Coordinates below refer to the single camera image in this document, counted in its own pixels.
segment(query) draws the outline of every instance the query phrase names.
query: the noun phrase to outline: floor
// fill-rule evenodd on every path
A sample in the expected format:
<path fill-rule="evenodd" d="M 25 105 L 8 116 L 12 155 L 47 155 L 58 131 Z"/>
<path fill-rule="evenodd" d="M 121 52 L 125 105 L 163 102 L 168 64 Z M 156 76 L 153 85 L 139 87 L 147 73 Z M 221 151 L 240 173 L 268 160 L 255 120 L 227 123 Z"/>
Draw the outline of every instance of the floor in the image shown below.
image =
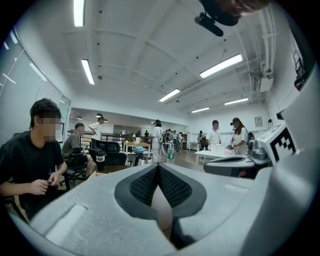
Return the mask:
<path fill-rule="evenodd" d="M 202 165 L 200 165 L 200 164 L 198 166 L 196 165 L 195 152 L 196 151 L 187 151 L 187 150 L 183 149 L 182 152 L 175 153 L 174 154 L 174 164 L 177 165 L 177 166 L 189 168 L 189 169 L 192 169 L 192 170 L 195 170 L 195 171 L 198 171 L 198 172 L 204 172 Z M 162 163 L 166 163 L 167 162 L 167 156 L 166 155 L 162 154 L 161 162 Z M 76 180 L 75 184 L 78 185 L 81 182 L 83 182 L 83 181 Z M 63 185 L 59 189 L 66 190 L 66 186 Z M 16 202 L 18 208 L 20 209 L 21 213 L 23 214 L 23 216 L 27 220 L 28 218 L 27 218 L 27 216 L 25 214 L 25 211 L 20 207 L 19 197 L 15 196 L 14 199 L 15 199 L 15 202 Z M 13 209 L 13 207 L 11 205 L 6 205 L 6 208 L 7 208 L 9 213 L 17 215 L 17 213 L 14 211 L 14 209 Z M 171 233 L 171 228 L 167 228 L 163 232 L 169 238 L 170 233 Z"/>

